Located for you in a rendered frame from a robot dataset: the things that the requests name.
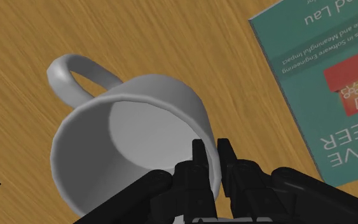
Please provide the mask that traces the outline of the white ceramic mug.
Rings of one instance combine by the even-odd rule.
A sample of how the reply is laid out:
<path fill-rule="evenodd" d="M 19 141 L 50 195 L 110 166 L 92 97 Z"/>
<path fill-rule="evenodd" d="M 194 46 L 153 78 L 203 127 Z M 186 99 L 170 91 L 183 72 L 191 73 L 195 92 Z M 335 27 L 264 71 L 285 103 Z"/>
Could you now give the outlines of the white ceramic mug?
<path fill-rule="evenodd" d="M 57 129 L 50 166 L 60 196 L 84 216 L 147 172 L 173 172 L 201 139 L 218 196 L 219 156 L 205 106 L 185 83 L 162 74 L 121 81 L 91 59 L 66 54 L 47 69 L 72 111 Z"/>

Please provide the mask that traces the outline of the teal book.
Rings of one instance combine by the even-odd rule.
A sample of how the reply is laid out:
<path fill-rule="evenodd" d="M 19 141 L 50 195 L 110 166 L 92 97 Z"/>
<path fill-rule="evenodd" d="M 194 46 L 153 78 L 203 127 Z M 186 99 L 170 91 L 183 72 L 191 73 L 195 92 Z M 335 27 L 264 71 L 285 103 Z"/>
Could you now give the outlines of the teal book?
<path fill-rule="evenodd" d="M 280 0 L 249 22 L 321 178 L 358 180 L 358 0 Z"/>

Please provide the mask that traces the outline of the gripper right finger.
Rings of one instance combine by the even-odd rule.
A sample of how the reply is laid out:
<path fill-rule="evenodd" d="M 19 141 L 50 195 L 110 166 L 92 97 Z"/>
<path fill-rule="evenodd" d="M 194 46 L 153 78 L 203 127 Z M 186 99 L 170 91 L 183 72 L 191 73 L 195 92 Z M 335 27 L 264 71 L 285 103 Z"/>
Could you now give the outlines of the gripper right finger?
<path fill-rule="evenodd" d="M 217 141 L 222 184 L 234 218 L 251 224 L 358 224 L 358 198 L 290 167 L 267 174 Z"/>

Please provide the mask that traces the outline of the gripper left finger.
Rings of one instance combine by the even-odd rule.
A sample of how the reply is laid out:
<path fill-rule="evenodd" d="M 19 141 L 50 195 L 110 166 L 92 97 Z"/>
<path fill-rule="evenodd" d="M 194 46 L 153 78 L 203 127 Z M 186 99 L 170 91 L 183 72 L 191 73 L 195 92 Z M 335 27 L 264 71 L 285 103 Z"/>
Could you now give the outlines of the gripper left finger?
<path fill-rule="evenodd" d="M 209 163 L 202 140 L 192 141 L 192 160 L 179 162 L 174 173 L 149 171 L 73 224 L 200 224 L 216 218 Z"/>

